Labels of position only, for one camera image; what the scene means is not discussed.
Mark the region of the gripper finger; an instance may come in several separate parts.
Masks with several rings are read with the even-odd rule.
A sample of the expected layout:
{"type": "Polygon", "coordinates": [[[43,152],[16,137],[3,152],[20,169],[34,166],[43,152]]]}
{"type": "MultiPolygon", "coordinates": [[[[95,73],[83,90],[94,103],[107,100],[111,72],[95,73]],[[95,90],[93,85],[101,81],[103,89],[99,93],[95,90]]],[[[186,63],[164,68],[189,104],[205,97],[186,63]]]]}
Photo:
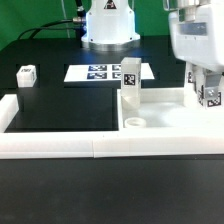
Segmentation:
{"type": "Polygon", "coordinates": [[[219,84],[222,73],[206,70],[204,74],[204,98],[216,99],[218,97],[219,84]]]}

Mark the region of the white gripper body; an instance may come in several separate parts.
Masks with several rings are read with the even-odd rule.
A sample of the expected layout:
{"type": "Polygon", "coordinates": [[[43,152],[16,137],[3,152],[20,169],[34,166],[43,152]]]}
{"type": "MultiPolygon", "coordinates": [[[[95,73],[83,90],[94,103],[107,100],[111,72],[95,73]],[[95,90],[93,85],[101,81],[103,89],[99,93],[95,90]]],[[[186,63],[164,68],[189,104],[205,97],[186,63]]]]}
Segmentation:
{"type": "Polygon", "coordinates": [[[180,21],[177,11],[168,20],[177,59],[224,72],[224,4],[197,7],[193,21],[180,21]]]}

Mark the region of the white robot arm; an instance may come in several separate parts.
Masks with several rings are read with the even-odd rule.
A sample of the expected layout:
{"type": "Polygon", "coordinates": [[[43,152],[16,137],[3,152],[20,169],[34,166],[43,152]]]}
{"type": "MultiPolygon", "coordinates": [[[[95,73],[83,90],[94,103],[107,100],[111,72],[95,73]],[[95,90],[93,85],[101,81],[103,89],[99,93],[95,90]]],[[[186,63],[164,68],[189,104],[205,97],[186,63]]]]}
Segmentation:
{"type": "MultiPolygon", "coordinates": [[[[224,74],[224,0],[163,0],[163,7],[175,57],[192,69],[204,99],[217,98],[224,74]]],[[[85,20],[85,48],[119,51],[140,41],[128,0],[92,0],[85,20]]]]}

